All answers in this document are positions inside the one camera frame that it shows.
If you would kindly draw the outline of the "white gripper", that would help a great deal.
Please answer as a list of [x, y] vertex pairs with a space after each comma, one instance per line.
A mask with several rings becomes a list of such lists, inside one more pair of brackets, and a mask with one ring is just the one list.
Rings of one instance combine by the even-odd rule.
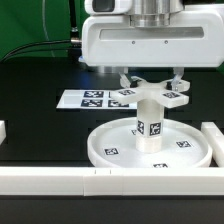
[[82, 57], [89, 66], [123, 67], [120, 85], [141, 79], [127, 67], [170, 67], [177, 91], [187, 67], [224, 63], [224, 4], [86, 3]]

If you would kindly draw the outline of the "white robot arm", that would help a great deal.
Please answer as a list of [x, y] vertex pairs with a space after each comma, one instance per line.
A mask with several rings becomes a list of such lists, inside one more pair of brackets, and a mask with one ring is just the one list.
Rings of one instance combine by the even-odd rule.
[[224, 63], [224, 4], [184, 0], [85, 0], [82, 57], [91, 67], [190, 67]]

